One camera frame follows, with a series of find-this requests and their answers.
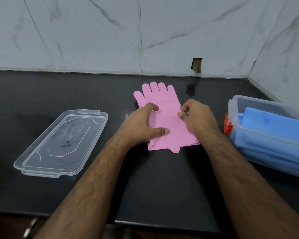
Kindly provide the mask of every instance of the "plastic container lid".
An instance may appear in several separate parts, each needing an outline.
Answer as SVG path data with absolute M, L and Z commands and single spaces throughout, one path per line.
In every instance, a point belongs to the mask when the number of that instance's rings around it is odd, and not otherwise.
M 107 122 L 98 110 L 62 113 L 14 162 L 25 175 L 58 178 L 79 173 Z

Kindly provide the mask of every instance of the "clear plastic container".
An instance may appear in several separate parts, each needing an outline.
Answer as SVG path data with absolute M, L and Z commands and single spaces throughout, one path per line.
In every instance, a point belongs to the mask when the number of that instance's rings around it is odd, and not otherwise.
M 25 175 L 59 178 L 79 173 L 108 120 L 98 110 L 62 113 L 14 162 Z
M 228 115 L 224 123 L 225 133 L 248 160 L 299 177 L 299 142 L 242 126 L 239 114 L 244 113 L 246 107 L 297 120 L 299 107 L 247 96 L 234 96 L 228 102 Z

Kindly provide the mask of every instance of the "human hand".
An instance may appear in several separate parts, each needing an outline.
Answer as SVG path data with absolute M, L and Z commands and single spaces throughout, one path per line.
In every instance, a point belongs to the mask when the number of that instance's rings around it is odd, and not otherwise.
M 177 116 L 185 121 L 188 131 L 195 134 L 198 139 L 202 133 L 210 134 L 220 132 L 216 118 L 209 106 L 194 99 L 189 99 L 182 105 L 180 110 L 181 112 L 178 112 Z
M 152 111 L 158 111 L 159 107 L 153 103 L 147 103 L 144 107 L 132 112 L 123 122 L 117 134 L 122 136 L 132 148 L 148 140 L 164 136 L 170 133 L 167 128 L 151 128 L 149 117 Z

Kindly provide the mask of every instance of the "black countertop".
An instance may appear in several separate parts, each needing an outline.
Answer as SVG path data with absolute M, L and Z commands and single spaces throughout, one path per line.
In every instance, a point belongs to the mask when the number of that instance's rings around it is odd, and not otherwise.
M 247 80 L 0 72 L 0 212 L 49 216 L 88 168 L 105 142 L 137 108 L 133 92 L 151 81 L 173 85 L 180 103 L 194 98 L 210 106 L 223 129 L 234 95 L 267 99 Z M 64 111 L 108 113 L 83 170 L 75 176 L 25 176 L 14 161 Z M 299 213 L 299 178 L 254 165 Z M 232 226 L 209 159 L 200 145 L 128 153 L 112 199 L 109 222 L 196 232 L 231 232 Z

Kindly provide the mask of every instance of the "pink glove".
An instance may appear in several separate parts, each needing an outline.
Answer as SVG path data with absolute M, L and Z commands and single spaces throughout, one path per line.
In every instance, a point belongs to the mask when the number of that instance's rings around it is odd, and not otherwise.
M 168 148 L 174 153 L 178 153 L 180 147 L 199 144 L 197 138 L 190 133 L 185 122 L 178 118 L 180 103 L 172 85 L 166 89 L 164 83 L 151 82 L 142 85 L 143 94 L 140 91 L 134 92 L 134 97 L 139 107 L 144 107 L 148 102 L 159 106 L 159 111 L 152 111 L 149 116 L 149 126 L 152 128 L 165 127 L 170 130 L 170 134 L 156 137 L 148 141 L 148 150 L 158 150 Z

